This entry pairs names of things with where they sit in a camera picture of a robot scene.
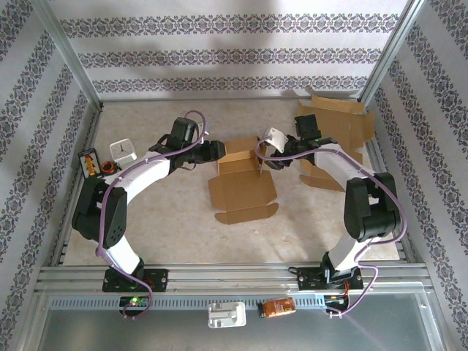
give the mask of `purple cable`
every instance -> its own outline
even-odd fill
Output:
[[[146,308],[144,310],[142,310],[141,313],[139,313],[138,315],[136,316],[133,316],[132,317],[132,320],[136,320],[138,317],[141,317],[143,316],[148,310],[149,308],[151,307],[151,303],[153,302],[153,290],[151,290],[150,286],[148,284],[146,284],[145,282],[139,280],[138,278],[135,278],[134,276],[124,272],[123,270],[121,270],[120,268],[116,267],[114,262],[112,262],[105,254],[105,251],[104,251],[104,248],[102,247],[103,243],[104,243],[104,227],[105,227],[105,209],[106,209],[106,205],[107,205],[107,199],[109,198],[109,194],[110,194],[110,191],[117,185],[117,183],[119,181],[121,181],[123,178],[125,178],[129,173],[131,173],[133,170],[136,170],[137,168],[143,166],[143,165],[147,165],[149,162],[153,162],[153,161],[157,161],[158,159],[166,159],[168,157],[171,157],[171,156],[175,156],[175,155],[179,155],[179,154],[182,154],[188,150],[190,150],[191,148],[194,148],[204,137],[205,137],[205,132],[206,132],[206,120],[205,120],[205,116],[200,112],[200,111],[196,111],[196,110],[190,110],[189,112],[187,112],[185,114],[184,117],[187,117],[190,113],[196,113],[198,114],[202,121],[203,121],[203,129],[202,129],[202,132],[198,135],[198,138],[196,139],[195,142],[193,142],[192,144],[190,144],[189,146],[185,147],[185,148],[182,148],[181,150],[179,151],[173,151],[173,152],[168,152],[167,154],[162,154],[162,155],[157,155],[157,156],[153,156],[153,157],[150,157],[149,159],[144,159],[130,167],[128,167],[125,171],[122,172],[122,174],[117,177],[116,179],[114,179],[114,181],[109,185],[109,187],[106,189],[105,193],[104,193],[104,197],[102,198],[102,207],[101,207],[101,217],[100,217],[100,223],[99,223],[99,243],[98,243],[98,246],[97,246],[97,249],[96,249],[96,256],[98,257],[102,257],[104,259],[104,261],[113,269],[115,269],[116,271],[118,271],[120,274],[122,274],[123,276],[133,280],[134,282],[137,282],[138,284],[141,284],[143,285],[149,292],[149,295],[148,295],[148,305],[146,306]],[[127,315],[125,314],[125,311],[127,309],[127,306],[125,306],[124,310],[123,310],[123,315],[124,315],[124,318],[127,318]]]
[[[363,292],[361,293],[359,298],[350,307],[348,307],[347,309],[345,309],[342,312],[339,311],[338,309],[328,307],[328,309],[330,309],[331,311],[336,312],[336,314],[332,314],[333,316],[345,315],[346,313],[353,310],[362,301],[362,299],[364,298],[364,295],[369,291],[371,286],[375,283],[375,281],[377,280],[377,276],[379,274],[379,269],[377,267],[375,267],[374,265],[361,265],[359,263],[359,260],[370,249],[370,246],[390,244],[390,243],[394,243],[394,242],[400,240],[401,238],[403,238],[403,236],[407,232],[407,226],[408,226],[407,215],[405,214],[403,206],[399,202],[398,198],[389,190],[389,188],[387,188],[384,184],[382,184],[382,182],[379,181],[378,179],[376,179],[371,173],[369,173],[365,169],[363,169],[363,166],[360,163],[356,162],[351,156],[349,156],[345,152],[335,150],[335,149],[332,149],[332,148],[316,148],[314,150],[304,151],[304,152],[301,152],[299,154],[292,155],[292,156],[268,157],[268,156],[264,156],[264,155],[262,155],[260,153],[260,145],[262,145],[262,143],[264,143],[264,142],[268,142],[269,140],[271,140],[271,137],[264,137],[262,140],[260,140],[258,142],[257,146],[255,146],[255,154],[257,155],[258,158],[264,159],[266,161],[290,161],[290,160],[298,159],[300,157],[304,157],[304,156],[307,156],[307,155],[310,155],[310,154],[316,154],[317,152],[330,152],[332,154],[337,154],[342,159],[347,161],[350,165],[352,165],[360,174],[362,174],[363,176],[365,175],[367,178],[369,178],[371,181],[373,181],[374,184],[376,184],[379,188],[381,188],[384,191],[384,193],[386,195],[388,195],[388,197],[393,201],[393,203],[396,205],[396,207],[398,208],[398,210],[400,212],[401,232],[396,237],[394,237],[392,239],[389,239],[389,240],[385,240],[385,241],[377,241],[375,243],[370,242],[356,254],[356,256],[354,258],[354,261],[356,262],[358,267],[359,268],[373,269],[375,271],[375,275],[372,277],[371,281],[369,282],[367,287],[363,290]]]

